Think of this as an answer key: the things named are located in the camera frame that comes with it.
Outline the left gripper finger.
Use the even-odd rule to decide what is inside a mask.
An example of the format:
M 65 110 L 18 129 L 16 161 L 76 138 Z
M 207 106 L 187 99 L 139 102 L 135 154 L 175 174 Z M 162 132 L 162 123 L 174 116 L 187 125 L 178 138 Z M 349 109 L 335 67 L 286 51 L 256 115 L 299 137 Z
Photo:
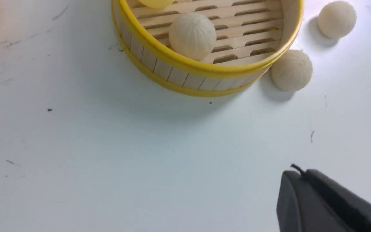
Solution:
M 291 167 L 277 200 L 281 232 L 371 232 L 371 203 L 318 170 Z

